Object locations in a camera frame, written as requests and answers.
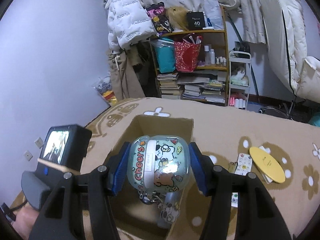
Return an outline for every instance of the black box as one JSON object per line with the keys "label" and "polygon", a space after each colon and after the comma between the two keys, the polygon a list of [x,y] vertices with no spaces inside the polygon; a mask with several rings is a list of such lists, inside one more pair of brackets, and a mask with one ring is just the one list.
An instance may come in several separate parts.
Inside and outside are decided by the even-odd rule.
{"label": "black box", "polygon": [[191,31],[202,30],[205,27],[203,12],[187,13],[188,28]]}
{"label": "black box", "polygon": [[40,158],[80,171],[91,136],[90,130],[76,124],[52,127],[45,138]]}

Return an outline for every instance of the clear plastic case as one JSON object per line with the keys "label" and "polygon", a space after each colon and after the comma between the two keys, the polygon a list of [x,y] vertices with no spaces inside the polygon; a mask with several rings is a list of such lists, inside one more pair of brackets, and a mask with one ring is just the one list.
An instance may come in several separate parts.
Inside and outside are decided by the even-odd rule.
{"label": "clear plastic case", "polygon": [[188,144],[176,136],[142,136],[130,149],[130,184],[147,194],[182,190],[190,176]]}

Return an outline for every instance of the cartoon dog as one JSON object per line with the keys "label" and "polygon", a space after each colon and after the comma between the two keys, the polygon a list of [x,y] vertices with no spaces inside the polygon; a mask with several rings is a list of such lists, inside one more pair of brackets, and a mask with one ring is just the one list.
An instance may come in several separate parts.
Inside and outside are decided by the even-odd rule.
{"label": "cartoon dog", "polygon": [[155,171],[154,184],[157,187],[161,187],[161,186],[173,187],[174,183],[173,183],[172,178],[173,178],[173,172],[162,173],[162,169],[160,168]]}
{"label": "cartoon dog", "polygon": [[169,146],[167,144],[164,144],[160,146],[159,144],[156,145],[156,161],[162,160],[162,159],[168,159],[169,161],[172,161],[174,159],[173,153],[175,151],[175,148],[173,146]]}
{"label": "cartoon dog", "polygon": [[179,204],[176,202],[174,205],[166,203],[163,210],[161,211],[161,217],[168,223],[173,223],[179,216]]}

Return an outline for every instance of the metal screw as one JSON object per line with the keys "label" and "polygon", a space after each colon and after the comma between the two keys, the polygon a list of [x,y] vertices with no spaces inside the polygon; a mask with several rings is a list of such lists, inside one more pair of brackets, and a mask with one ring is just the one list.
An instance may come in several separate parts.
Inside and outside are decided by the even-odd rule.
{"label": "metal screw", "polygon": [[216,165],[216,166],[213,167],[213,170],[216,171],[216,172],[220,172],[220,171],[222,171],[222,167]]}
{"label": "metal screw", "polygon": [[98,167],[98,171],[100,171],[100,172],[104,172],[104,171],[106,171],[107,170],[107,167],[106,166],[99,166]]}
{"label": "metal screw", "polygon": [[63,174],[63,177],[65,179],[70,179],[72,177],[72,173],[71,172],[67,172],[67,173]]}
{"label": "metal screw", "polygon": [[249,173],[248,173],[248,177],[249,177],[250,179],[255,179],[255,178],[257,177],[257,175],[256,175],[255,173],[253,173],[253,172],[249,172]]}

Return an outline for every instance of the cable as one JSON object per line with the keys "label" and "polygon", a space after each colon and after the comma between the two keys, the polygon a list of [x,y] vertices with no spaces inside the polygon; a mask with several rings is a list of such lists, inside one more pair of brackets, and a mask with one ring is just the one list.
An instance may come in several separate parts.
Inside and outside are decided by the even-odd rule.
{"label": "cable", "polygon": [[14,207],[14,208],[10,208],[10,211],[11,211],[11,212],[14,212],[14,211],[22,208],[22,207],[23,207],[25,204],[27,204],[27,203],[28,203],[28,200],[25,200],[25,201],[24,201],[22,204],[20,204],[19,206]]}

